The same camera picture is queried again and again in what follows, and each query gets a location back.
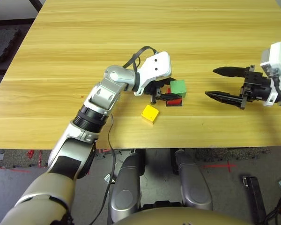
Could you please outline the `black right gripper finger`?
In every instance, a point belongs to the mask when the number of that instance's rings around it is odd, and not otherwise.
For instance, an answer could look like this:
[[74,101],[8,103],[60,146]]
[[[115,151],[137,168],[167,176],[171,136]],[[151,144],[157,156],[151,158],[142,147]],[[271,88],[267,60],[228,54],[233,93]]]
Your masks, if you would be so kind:
[[219,67],[213,70],[214,73],[225,77],[245,77],[247,68],[243,67]]
[[243,100],[241,97],[221,91],[206,91],[205,94],[218,102],[234,106],[241,106]]

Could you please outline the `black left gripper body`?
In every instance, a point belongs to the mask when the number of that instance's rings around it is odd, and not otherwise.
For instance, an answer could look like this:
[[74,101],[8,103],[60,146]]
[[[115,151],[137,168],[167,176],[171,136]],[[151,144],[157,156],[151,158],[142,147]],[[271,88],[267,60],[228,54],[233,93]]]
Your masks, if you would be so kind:
[[160,100],[160,95],[162,94],[161,88],[164,85],[169,85],[170,82],[164,82],[163,80],[159,81],[151,81],[146,87],[145,87],[145,94],[150,95],[150,104],[154,105],[156,104],[157,100]]

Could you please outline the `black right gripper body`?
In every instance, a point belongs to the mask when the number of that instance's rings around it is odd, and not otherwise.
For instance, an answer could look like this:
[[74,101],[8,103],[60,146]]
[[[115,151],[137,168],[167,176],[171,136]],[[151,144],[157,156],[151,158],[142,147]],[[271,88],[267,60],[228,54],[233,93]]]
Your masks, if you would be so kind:
[[267,101],[271,92],[271,80],[261,72],[255,72],[255,66],[250,65],[244,71],[244,83],[240,90],[242,98],[240,109],[244,109],[246,102],[255,100]]

